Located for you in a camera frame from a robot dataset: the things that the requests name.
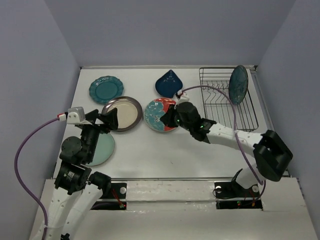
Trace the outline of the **red teal floral plate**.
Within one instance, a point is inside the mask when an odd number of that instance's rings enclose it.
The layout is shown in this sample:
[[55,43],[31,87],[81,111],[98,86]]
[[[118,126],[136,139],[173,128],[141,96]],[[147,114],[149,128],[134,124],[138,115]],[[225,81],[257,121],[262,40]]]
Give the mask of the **red teal floral plate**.
[[176,104],[173,99],[160,97],[152,100],[145,108],[143,119],[146,124],[154,131],[166,133],[174,130],[172,127],[165,126],[160,120],[168,111],[169,106]]

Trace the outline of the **light green round plate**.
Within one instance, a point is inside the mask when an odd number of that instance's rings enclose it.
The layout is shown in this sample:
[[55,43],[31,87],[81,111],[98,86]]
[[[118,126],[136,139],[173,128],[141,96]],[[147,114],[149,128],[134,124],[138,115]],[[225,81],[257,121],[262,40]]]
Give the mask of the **light green round plate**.
[[87,164],[89,167],[94,167],[105,163],[113,154],[115,150],[115,140],[113,136],[108,134],[100,134],[94,157],[91,163]]

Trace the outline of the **dark teal round plate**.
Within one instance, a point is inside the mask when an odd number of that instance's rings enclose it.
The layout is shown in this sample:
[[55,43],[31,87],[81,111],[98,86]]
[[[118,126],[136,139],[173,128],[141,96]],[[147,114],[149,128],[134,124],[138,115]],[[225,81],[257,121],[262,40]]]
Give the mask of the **dark teal round plate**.
[[243,65],[238,65],[234,68],[228,85],[228,95],[233,105],[237,106],[244,100],[248,85],[248,72]]

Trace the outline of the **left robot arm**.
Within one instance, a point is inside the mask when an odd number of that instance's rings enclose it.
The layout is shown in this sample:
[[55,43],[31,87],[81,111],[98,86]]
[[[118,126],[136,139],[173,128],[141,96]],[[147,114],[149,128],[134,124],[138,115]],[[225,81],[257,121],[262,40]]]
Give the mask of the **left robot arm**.
[[99,136],[118,129],[118,110],[100,113],[95,109],[85,113],[82,107],[72,107],[58,114],[57,119],[81,129],[81,133],[61,144],[61,164],[52,199],[35,240],[72,239],[85,214],[111,191],[111,178],[100,172],[92,173],[87,165],[93,161]]

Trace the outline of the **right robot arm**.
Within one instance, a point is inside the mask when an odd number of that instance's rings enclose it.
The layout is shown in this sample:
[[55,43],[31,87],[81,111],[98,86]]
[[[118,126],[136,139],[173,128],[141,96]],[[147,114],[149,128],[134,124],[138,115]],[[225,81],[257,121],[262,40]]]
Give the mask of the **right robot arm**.
[[242,196],[266,180],[279,182],[293,159],[293,153],[275,131],[254,133],[226,127],[202,118],[190,102],[171,104],[160,121],[166,127],[185,129],[199,142],[239,150],[244,159],[253,157],[255,163],[248,162],[247,168],[238,170],[231,180],[230,190],[235,196]]

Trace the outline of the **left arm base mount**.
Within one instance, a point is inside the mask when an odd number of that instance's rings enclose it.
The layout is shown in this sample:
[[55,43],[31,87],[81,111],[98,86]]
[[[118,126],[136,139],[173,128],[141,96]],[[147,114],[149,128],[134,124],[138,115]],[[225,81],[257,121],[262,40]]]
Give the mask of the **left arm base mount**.
[[92,210],[125,211],[127,209],[127,183],[113,182],[107,193],[104,193],[93,205]]

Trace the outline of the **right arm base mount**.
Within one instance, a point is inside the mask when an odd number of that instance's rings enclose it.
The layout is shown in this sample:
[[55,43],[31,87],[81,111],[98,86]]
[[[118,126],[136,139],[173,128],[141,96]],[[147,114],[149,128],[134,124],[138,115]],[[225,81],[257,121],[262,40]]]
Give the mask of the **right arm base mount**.
[[248,189],[235,185],[235,182],[218,181],[212,191],[217,210],[263,209],[261,192],[257,184]]

